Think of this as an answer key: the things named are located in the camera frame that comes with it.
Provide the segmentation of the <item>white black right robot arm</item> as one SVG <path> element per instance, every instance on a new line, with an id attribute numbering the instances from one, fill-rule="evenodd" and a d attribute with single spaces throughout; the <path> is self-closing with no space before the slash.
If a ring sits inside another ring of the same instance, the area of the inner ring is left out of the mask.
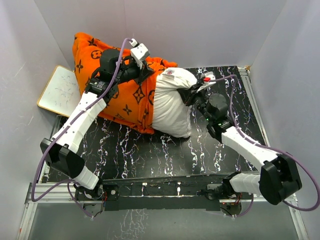
<path id="1" fill-rule="evenodd" d="M 228 104 L 223 95 L 206 96 L 205 88 L 199 84 L 189 89 L 180 88 L 178 93 L 186 106 L 194 106 L 204 116 L 211 137 L 236 151 L 259 172 L 236 171 L 225 177 L 221 185 L 209 189 L 209 194 L 230 199 L 240 193 L 256 194 L 277 205 L 302 188 L 296 162 L 289 156 L 261 147 L 258 141 L 236 127 L 228 117 Z"/>

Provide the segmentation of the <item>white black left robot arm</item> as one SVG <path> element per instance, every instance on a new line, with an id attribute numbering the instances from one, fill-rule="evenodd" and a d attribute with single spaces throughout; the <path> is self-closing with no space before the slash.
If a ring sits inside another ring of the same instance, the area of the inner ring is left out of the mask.
<path id="1" fill-rule="evenodd" d="M 86 167 L 85 160 L 77 152 L 85 133 L 96 117 L 107 107 L 119 91 L 118 85 L 135 80 L 141 85 L 152 70 L 147 67 L 149 50 L 139 44 L 124 57 L 122 50 L 107 49 L 99 58 L 99 66 L 93 71 L 78 105 L 63 127 L 50 139 L 40 143 L 42 161 L 70 179 L 79 191 L 93 200 L 103 195 L 100 178 Z"/>

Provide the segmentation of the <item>orange patterned plush pillowcase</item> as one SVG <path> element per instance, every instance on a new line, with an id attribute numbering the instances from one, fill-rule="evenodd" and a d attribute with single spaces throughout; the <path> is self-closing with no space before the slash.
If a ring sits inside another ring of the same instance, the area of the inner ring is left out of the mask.
<path id="1" fill-rule="evenodd" d="M 100 67 L 103 51 L 111 49 L 121 50 L 119 47 L 108 45 L 84 32 L 74 35 L 72 46 L 74 72 L 81 94 L 84 93 L 94 71 Z M 141 85 L 134 80 L 119 84 L 118 91 L 99 116 L 129 126 L 142 134 L 153 134 L 152 122 L 157 76 L 167 68 L 177 67 L 178 64 L 160 57 L 147 57 L 146 62 L 148 67 L 154 71 L 153 75 Z"/>

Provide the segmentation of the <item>white pillow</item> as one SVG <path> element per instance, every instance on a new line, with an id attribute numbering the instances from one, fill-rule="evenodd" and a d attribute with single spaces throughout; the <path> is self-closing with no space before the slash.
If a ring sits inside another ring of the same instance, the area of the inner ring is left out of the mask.
<path id="1" fill-rule="evenodd" d="M 169 67 L 156 77 L 152 118 L 154 130 L 175 138 L 191 136 L 191 107 L 185 105 L 178 89 L 189 89 L 196 83 L 196 77 L 180 67 Z"/>

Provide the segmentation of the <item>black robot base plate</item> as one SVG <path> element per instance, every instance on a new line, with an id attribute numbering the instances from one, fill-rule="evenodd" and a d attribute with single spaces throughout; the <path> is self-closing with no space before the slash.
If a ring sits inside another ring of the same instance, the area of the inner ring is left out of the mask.
<path id="1" fill-rule="evenodd" d="M 89 198 L 81 187 L 75 198 L 88 204 L 100 203 L 104 211 L 132 209 L 179 210 L 203 209 L 219 211 L 223 203 L 240 204 L 250 200 L 247 193 L 226 194 L 225 174 L 104 179 L 98 186 L 99 195 Z"/>

